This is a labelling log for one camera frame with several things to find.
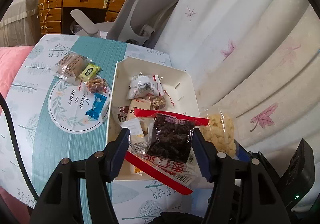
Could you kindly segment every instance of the red package edge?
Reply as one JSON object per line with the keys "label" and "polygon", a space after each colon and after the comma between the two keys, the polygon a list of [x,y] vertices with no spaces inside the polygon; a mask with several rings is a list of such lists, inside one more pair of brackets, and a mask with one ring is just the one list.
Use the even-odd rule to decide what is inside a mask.
{"label": "red package edge", "polygon": [[193,190],[191,190],[190,188],[185,187],[184,185],[180,184],[179,182],[177,182],[177,181],[173,180],[172,178],[166,176],[162,172],[154,169],[151,165],[147,164],[142,159],[140,159],[139,157],[135,156],[134,154],[132,154],[129,151],[127,151],[127,153],[125,155],[125,159],[129,163],[133,164],[135,167],[139,168],[141,171],[143,171],[146,174],[150,175],[154,179],[160,181],[164,185],[167,185],[170,188],[176,190],[177,192],[179,192],[182,195],[189,195],[189,194],[191,194],[193,192]]}
{"label": "red package edge", "polygon": [[167,111],[157,111],[157,110],[143,110],[143,109],[134,109],[134,115],[136,117],[156,117],[156,114],[164,114],[169,116],[174,116],[180,120],[194,120],[196,126],[207,126],[209,123],[209,118],[201,118],[201,117],[191,117],[186,116],[174,112],[167,112]]}

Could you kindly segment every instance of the yellow-green wrapper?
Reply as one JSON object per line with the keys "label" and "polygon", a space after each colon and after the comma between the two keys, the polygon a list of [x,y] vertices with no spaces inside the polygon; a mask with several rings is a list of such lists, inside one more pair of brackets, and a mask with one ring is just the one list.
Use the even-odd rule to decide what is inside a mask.
{"label": "yellow-green wrapper", "polygon": [[83,82],[88,82],[97,74],[97,72],[100,69],[101,67],[89,63],[89,65],[85,68],[85,70],[80,74],[79,77],[82,79]]}

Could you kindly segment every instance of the silver bolt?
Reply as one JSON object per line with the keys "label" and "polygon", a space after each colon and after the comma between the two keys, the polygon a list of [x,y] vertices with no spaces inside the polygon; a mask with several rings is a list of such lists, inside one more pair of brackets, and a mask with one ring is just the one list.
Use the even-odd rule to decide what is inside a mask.
{"label": "silver bolt", "polygon": [[222,158],[226,157],[226,154],[224,152],[220,151],[217,153],[217,156],[222,159]]}
{"label": "silver bolt", "polygon": [[102,157],[102,156],[103,156],[103,151],[96,151],[96,152],[94,153],[94,156],[97,157],[97,158]]}
{"label": "silver bolt", "polygon": [[67,164],[69,162],[69,158],[63,158],[62,160],[61,160],[61,163],[62,164]]}
{"label": "silver bolt", "polygon": [[258,159],[256,159],[256,158],[253,158],[253,159],[251,160],[251,162],[252,162],[254,165],[259,165],[259,163],[260,163],[260,161],[259,161]]}

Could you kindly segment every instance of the white plastic tray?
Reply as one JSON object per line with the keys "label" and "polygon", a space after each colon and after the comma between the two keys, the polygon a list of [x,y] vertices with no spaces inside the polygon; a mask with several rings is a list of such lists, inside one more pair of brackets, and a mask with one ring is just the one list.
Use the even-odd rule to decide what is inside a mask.
{"label": "white plastic tray", "polygon": [[[118,62],[116,65],[110,107],[130,105],[130,100],[125,99],[129,90],[130,80],[139,73],[159,76],[162,88],[167,91],[174,102],[174,106],[165,109],[166,111],[193,117],[199,116],[195,91],[191,77],[187,72],[131,57]],[[106,142],[111,142],[116,139],[121,130],[112,117],[111,109],[108,112],[107,124]],[[134,173],[134,166],[124,160],[119,176],[116,179],[146,180],[152,178],[145,173],[142,173],[142,175]]]}

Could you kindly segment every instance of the teal stripe on tablecloth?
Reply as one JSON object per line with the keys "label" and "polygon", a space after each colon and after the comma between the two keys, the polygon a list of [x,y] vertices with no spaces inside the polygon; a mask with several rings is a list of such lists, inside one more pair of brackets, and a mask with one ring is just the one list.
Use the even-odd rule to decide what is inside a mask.
{"label": "teal stripe on tablecloth", "polygon": [[[116,63],[123,60],[127,43],[93,37],[79,37],[72,51],[84,55],[101,67],[99,76],[112,85]],[[72,161],[86,159],[97,150],[105,147],[107,121],[97,129],[85,134],[70,134],[62,131],[52,122],[48,112],[48,97],[52,87],[58,81],[55,77],[48,90],[41,109],[32,154],[32,184],[38,194],[59,161],[68,157]],[[81,181],[81,201],[85,223],[91,223],[87,206],[86,190]],[[111,196],[111,185],[108,184]]]}

